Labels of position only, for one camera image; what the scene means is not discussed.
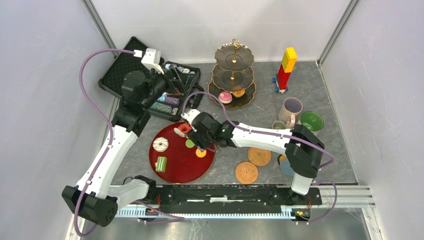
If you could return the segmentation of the red frosted donut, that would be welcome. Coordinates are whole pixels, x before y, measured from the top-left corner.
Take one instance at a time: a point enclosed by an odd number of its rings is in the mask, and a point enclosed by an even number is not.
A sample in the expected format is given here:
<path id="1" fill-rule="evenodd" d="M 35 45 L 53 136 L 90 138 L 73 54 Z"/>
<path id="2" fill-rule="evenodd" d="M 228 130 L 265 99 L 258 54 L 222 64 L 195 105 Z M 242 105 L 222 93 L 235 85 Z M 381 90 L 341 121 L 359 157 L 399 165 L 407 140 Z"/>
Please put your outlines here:
<path id="1" fill-rule="evenodd" d="M 189 131 L 192 130 L 192 127 L 189 123 L 182 123 L 180 124 L 177 129 L 183 133 L 184 135 L 186 135 Z"/>

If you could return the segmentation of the white chocolate striped donut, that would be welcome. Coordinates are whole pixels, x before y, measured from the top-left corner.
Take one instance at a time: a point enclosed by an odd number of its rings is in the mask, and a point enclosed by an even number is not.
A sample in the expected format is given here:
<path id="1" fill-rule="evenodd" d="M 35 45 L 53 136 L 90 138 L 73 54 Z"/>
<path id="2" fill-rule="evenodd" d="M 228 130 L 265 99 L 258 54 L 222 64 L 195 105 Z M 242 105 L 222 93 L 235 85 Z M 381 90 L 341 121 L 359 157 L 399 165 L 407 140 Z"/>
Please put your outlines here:
<path id="1" fill-rule="evenodd" d="M 158 137 L 152 142 L 152 148 L 159 153 L 165 152 L 169 148 L 169 141 L 165 137 Z"/>

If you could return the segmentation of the pink frosted donut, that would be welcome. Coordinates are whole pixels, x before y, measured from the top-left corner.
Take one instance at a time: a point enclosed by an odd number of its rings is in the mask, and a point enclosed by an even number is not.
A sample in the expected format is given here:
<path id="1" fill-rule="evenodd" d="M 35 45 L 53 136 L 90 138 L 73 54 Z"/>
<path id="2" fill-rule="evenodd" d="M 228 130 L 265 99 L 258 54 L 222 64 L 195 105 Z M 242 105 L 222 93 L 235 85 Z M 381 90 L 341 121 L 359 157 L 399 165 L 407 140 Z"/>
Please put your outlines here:
<path id="1" fill-rule="evenodd" d="M 223 104 L 229 104 L 233 100 L 233 95 L 228 91 L 223 91 L 219 94 L 218 100 Z"/>

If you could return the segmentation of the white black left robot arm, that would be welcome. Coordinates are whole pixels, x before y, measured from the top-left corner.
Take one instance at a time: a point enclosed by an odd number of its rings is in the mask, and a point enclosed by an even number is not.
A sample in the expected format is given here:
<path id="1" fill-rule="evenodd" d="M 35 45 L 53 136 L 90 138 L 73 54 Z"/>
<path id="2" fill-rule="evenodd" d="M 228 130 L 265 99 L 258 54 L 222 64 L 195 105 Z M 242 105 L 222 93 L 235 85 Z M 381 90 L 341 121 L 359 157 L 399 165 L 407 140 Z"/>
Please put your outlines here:
<path id="1" fill-rule="evenodd" d="M 138 70 L 125 76 L 124 96 L 112 121 L 101 115 L 109 136 L 83 177 L 75 186 L 67 185 L 62 191 L 80 236 L 83 233 L 79 219 L 92 222 L 95 227 L 106 227 L 123 207 L 141 200 L 151 204 L 157 198 L 156 182 L 141 175 L 120 187 L 110 188 L 119 165 L 151 118 L 149 107 L 164 92 L 174 89 L 172 79 L 160 65 L 146 63 L 145 67 L 150 71 L 149 76 Z"/>

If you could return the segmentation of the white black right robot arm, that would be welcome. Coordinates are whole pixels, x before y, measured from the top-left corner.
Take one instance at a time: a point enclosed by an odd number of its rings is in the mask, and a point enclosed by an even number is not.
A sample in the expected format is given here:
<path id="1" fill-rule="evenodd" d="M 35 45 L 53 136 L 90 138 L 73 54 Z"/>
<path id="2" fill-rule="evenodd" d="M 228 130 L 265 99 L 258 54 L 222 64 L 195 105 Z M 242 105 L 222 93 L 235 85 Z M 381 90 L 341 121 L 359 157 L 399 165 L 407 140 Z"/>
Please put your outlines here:
<path id="1" fill-rule="evenodd" d="M 187 136 L 201 150 L 220 148 L 258 148 L 286 156 L 294 171 L 289 199 L 302 204 L 327 153 L 324 144 L 305 126 L 275 130 L 253 127 L 241 122 L 217 121 L 212 115 L 192 109 L 181 116 L 191 126 Z"/>

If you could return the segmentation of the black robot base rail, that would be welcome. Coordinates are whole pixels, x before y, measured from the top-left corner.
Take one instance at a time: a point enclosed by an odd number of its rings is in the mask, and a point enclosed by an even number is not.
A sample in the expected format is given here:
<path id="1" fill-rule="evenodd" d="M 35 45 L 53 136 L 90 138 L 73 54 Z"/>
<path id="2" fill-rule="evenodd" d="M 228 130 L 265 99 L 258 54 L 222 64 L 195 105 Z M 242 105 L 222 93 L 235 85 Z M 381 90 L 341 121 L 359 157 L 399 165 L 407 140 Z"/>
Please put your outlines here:
<path id="1" fill-rule="evenodd" d="M 311 187 L 306 195 L 277 184 L 164 184 L 156 185 L 143 198 L 158 204 L 168 214 L 276 214 L 282 206 L 320 206 L 320 190 Z"/>

